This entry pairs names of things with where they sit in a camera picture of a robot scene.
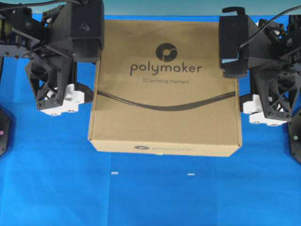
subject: blue background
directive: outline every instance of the blue background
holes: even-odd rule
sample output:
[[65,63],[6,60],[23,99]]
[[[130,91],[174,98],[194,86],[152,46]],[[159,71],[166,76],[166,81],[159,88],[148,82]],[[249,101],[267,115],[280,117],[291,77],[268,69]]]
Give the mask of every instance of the blue background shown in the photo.
[[[286,125],[252,125],[242,115],[244,144],[229,158],[99,153],[87,140],[91,105],[60,117],[37,112],[27,63],[6,58],[0,84],[0,103],[14,116],[0,158],[0,226],[300,224],[301,165],[288,154]],[[79,64],[79,82],[93,88],[94,75],[94,65]],[[240,79],[241,94],[248,90]]]
[[[49,0],[1,0],[11,4],[45,1]],[[301,4],[299,0],[103,0],[103,3],[106,15],[123,16],[212,16],[221,15],[222,8],[230,6],[245,7],[248,15],[276,15]],[[42,13],[62,4],[34,7],[33,12]]]

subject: blue tablecloth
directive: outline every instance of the blue tablecloth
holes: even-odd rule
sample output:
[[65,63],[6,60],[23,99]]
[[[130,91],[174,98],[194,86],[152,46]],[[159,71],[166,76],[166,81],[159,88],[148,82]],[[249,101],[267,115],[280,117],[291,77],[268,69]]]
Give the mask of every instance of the blue tablecloth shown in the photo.
[[[87,140],[91,105],[60,117],[37,112],[27,63],[5,59],[0,84],[0,104],[14,115],[0,158],[0,226],[300,224],[301,165],[288,154],[286,125],[253,125],[242,115],[244,144],[229,158],[99,153]],[[79,64],[78,74],[93,88],[94,65]],[[241,79],[241,94],[248,90]]]

